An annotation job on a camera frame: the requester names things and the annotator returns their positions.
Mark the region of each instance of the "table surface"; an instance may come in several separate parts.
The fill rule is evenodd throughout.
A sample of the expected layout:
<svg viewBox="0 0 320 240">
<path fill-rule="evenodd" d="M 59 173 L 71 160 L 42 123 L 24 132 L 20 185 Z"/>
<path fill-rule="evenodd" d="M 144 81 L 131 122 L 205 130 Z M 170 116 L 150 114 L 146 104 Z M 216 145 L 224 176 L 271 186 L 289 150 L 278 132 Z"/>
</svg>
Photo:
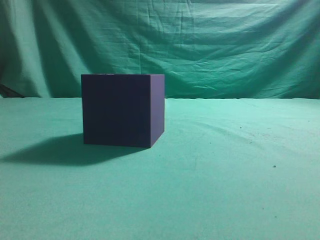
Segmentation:
<svg viewBox="0 0 320 240">
<path fill-rule="evenodd" d="M 83 145 L 80 98 L 0 99 L 0 239 L 319 238 L 320 100 L 165 103 L 143 149 Z"/>
</svg>

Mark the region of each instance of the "green fabric backdrop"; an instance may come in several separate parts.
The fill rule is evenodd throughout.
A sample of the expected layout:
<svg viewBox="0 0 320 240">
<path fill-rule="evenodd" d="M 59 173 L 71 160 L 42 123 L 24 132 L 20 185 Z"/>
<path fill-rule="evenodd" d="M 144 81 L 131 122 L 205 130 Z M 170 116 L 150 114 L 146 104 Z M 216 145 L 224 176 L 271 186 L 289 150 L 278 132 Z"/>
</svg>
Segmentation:
<svg viewBox="0 0 320 240">
<path fill-rule="evenodd" d="M 0 83 L 80 97 L 81 74 L 165 74 L 169 98 L 319 98 L 319 0 L 0 0 Z"/>
</svg>

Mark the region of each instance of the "cube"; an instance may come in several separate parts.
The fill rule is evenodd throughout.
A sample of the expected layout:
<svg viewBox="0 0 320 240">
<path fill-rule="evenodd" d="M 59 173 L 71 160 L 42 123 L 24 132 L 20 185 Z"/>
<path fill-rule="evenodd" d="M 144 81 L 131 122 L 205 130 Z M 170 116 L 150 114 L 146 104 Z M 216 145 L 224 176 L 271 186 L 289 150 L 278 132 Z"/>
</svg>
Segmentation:
<svg viewBox="0 0 320 240">
<path fill-rule="evenodd" d="M 163 74 L 82 74 L 85 144 L 151 148 L 165 131 Z"/>
</svg>

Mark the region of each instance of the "dark blue box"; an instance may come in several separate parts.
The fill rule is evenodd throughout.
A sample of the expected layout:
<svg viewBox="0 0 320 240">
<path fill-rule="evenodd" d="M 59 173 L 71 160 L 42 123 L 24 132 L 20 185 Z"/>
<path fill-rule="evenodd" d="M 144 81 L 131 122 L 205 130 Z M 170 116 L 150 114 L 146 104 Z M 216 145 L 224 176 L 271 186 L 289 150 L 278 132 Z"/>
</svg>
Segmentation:
<svg viewBox="0 0 320 240">
<path fill-rule="evenodd" d="M 165 76 L 81 75 L 85 144 L 151 148 L 165 131 Z"/>
</svg>

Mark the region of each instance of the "green cloth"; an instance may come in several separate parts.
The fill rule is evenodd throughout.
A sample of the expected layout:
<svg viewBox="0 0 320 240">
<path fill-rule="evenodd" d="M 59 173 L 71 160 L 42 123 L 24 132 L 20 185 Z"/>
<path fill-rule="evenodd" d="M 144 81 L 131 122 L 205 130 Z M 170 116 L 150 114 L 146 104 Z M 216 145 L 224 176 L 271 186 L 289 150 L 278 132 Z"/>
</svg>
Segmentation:
<svg viewBox="0 0 320 240">
<path fill-rule="evenodd" d="M 0 99 L 0 239 L 319 238 L 319 99 L 165 103 L 142 150 L 83 145 L 80 98 Z"/>
<path fill-rule="evenodd" d="M 0 83 L 165 74 L 169 98 L 319 98 L 319 0 L 0 0 Z"/>
</svg>

